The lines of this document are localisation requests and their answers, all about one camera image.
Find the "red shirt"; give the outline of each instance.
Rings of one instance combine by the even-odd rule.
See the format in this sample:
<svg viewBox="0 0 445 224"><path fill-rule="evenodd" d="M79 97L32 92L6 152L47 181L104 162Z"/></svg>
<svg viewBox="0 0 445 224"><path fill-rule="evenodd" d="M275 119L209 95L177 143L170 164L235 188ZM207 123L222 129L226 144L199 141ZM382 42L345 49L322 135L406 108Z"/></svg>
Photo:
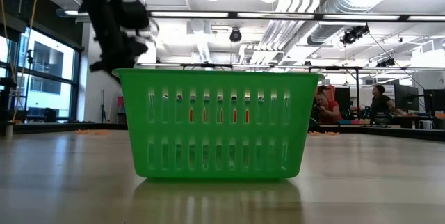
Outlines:
<svg viewBox="0 0 445 224"><path fill-rule="evenodd" d="M333 112L334 107L339 106L339 104L336 101L327 101L327 110L330 112ZM320 123L336 123L337 121L341 120L341 114L339 113L337 116L332 117L330 115L327 115L323 112L320 112Z"/></svg>

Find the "wooden floor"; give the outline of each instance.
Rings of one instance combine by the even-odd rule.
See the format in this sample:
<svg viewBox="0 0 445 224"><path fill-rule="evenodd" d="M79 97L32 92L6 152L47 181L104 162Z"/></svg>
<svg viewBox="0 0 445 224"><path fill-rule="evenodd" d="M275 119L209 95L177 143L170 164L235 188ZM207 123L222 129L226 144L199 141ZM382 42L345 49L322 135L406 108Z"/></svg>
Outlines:
<svg viewBox="0 0 445 224"><path fill-rule="evenodd" d="M445 144L342 134L307 139L283 182L147 182L126 131L0 140L0 223L441 223Z"/></svg>

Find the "green plastic basket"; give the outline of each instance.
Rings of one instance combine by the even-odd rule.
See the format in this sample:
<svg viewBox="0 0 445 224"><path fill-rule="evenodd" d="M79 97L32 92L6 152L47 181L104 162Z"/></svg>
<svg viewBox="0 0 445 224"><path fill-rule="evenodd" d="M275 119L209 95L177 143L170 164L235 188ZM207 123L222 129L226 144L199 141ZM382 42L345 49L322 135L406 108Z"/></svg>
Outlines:
<svg viewBox="0 0 445 224"><path fill-rule="evenodd" d="M119 69L136 173L288 178L319 74Z"/></svg>

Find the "black shirt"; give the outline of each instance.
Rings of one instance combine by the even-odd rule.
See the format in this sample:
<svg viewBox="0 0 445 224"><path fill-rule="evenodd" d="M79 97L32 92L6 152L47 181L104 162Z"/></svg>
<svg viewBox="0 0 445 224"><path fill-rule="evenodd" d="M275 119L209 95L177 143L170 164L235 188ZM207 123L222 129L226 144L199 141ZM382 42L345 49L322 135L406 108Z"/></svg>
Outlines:
<svg viewBox="0 0 445 224"><path fill-rule="evenodd" d="M371 111L372 113L388 113L389 112L389 106L388 101L390 101L391 98L389 98L386 95L381 95L379 98L373 98L373 103L371 104Z"/></svg>

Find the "basket rim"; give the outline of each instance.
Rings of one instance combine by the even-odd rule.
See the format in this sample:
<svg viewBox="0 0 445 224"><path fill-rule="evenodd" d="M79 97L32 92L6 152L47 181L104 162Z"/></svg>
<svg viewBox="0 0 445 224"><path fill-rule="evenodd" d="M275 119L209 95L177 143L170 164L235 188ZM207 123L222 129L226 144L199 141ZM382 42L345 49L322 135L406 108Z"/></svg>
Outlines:
<svg viewBox="0 0 445 224"><path fill-rule="evenodd" d="M187 73L187 74L214 74L215 72L209 72L206 70L158 70L158 69L144 69L144 68L118 68L113 70L113 75L117 78L120 77L122 73L171 73L171 74L180 74L180 73ZM292 73L272 73L272 72L240 72L240 71L217 71L218 75L255 75L255 76L275 76L275 77L313 77L317 76L318 81L323 81L325 79L325 76L322 74L316 74L316 73L303 73L303 72L292 72Z"/></svg>

